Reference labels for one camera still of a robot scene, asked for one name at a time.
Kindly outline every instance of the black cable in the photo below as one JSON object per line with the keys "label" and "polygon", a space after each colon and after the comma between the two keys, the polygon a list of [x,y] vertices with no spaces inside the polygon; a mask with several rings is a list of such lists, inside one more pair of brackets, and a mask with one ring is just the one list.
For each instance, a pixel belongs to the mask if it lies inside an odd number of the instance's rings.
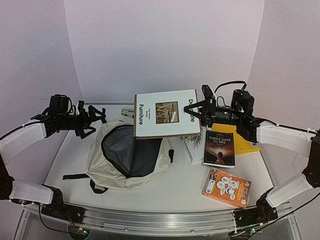
{"label": "black cable", "polygon": [[241,91],[245,90],[247,83],[245,81],[228,81],[225,83],[220,84],[215,90],[214,93],[218,91],[219,88],[225,86],[225,85],[230,85],[230,84],[243,84],[243,87],[241,88]]}
{"label": "black cable", "polygon": [[[286,215],[283,215],[282,217],[278,218],[277,220],[275,220],[275,221],[271,222],[270,224],[263,226],[262,228],[258,229],[258,231],[261,231],[262,229],[265,229],[266,227],[268,227],[268,226],[270,226],[270,225],[272,225],[272,224],[274,224],[274,223],[278,222],[279,220],[281,220],[281,219],[285,218],[286,216],[288,216],[288,215],[290,215],[290,214],[293,214],[295,211],[297,211],[297,210],[299,210],[299,209],[303,208],[305,205],[307,205],[307,204],[311,203],[311,202],[312,202],[313,200],[315,200],[319,195],[320,195],[320,192],[319,192],[317,195],[315,195],[312,199],[310,199],[310,200],[309,200],[309,201],[307,201],[306,203],[302,204],[300,207],[298,207],[298,208],[296,208],[295,210],[293,210],[293,211],[291,211],[291,212],[287,213]],[[252,238],[252,236],[254,236],[256,233],[257,233],[257,231],[256,231],[256,232],[254,232],[254,233],[253,233],[253,234],[252,234],[252,235],[251,235],[247,240],[249,240],[250,238]]]}
{"label": "black cable", "polygon": [[65,233],[65,234],[69,234],[68,231],[64,231],[64,230],[58,230],[58,229],[54,229],[54,228],[51,228],[49,226],[47,226],[44,222],[44,220],[42,219],[42,216],[41,216],[41,204],[39,203],[39,218],[40,218],[40,221],[41,223],[43,224],[43,226],[45,226],[47,229],[50,229],[52,231],[56,231],[56,232],[60,232],[60,233]]}
{"label": "black cable", "polygon": [[225,103],[225,99],[224,99],[224,97],[223,96],[218,96],[217,98],[216,98],[216,105],[220,108],[220,106],[219,106],[219,102],[218,102],[218,99],[219,98],[222,98],[222,101],[223,101],[223,105],[226,107],[226,108],[231,108],[231,106],[228,106],[228,105],[226,105],[226,103]]}
{"label": "black cable", "polygon": [[11,130],[10,132],[8,132],[8,133],[6,133],[5,135],[3,135],[2,137],[0,137],[0,141],[1,141],[2,139],[4,139],[5,137],[9,136],[10,134],[14,133],[15,131],[19,130],[19,129],[25,128],[25,127],[30,126],[30,125],[32,125],[32,124],[40,124],[40,123],[41,123],[41,121],[34,121],[34,122],[30,122],[30,123],[27,123],[27,124],[22,125],[22,126],[18,126],[18,127],[16,127],[15,129],[13,129],[13,130]]}

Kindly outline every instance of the dark brown book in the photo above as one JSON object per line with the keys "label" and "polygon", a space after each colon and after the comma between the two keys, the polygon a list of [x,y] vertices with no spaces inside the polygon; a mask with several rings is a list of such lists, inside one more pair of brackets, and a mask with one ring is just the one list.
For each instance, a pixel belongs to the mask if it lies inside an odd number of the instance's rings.
{"label": "dark brown book", "polygon": [[234,168],[234,134],[207,131],[203,163],[222,168]]}

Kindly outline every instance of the yellow folder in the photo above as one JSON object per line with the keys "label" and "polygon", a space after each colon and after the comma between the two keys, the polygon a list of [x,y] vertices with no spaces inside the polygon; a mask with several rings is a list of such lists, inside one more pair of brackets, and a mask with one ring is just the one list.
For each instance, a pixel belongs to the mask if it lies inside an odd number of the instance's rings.
{"label": "yellow folder", "polygon": [[214,123],[211,128],[211,130],[214,132],[233,133],[235,155],[254,153],[260,151],[260,148],[256,143],[251,143],[247,140],[244,140],[244,138],[236,132],[236,129],[236,126],[233,125],[225,125],[218,123]]}

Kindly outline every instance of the open backpack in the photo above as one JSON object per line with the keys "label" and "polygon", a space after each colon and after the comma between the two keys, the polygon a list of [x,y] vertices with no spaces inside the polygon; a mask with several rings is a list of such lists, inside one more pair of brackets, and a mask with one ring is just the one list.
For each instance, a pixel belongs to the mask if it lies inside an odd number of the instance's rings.
{"label": "open backpack", "polygon": [[64,175],[63,179],[90,178],[97,194],[109,188],[140,189],[160,180],[174,157],[168,138],[136,140],[133,136],[130,123],[104,123],[91,146],[86,173]]}

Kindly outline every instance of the book cover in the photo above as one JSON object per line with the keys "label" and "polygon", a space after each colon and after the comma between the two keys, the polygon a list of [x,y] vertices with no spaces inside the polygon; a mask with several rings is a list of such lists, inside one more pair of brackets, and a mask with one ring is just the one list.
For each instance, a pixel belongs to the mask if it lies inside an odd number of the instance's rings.
{"label": "book cover", "polygon": [[233,133],[206,132],[203,164],[223,168],[235,167]]}
{"label": "book cover", "polygon": [[236,132],[236,126],[214,123],[211,130],[219,133],[233,133],[235,155],[260,151],[258,144],[245,140]]}
{"label": "book cover", "polygon": [[194,103],[195,89],[135,95],[134,136],[149,139],[199,134],[199,119],[184,112],[185,106]]}
{"label": "book cover", "polygon": [[239,207],[246,208],[251,181],[213,168],[210,171],[202,195]]}

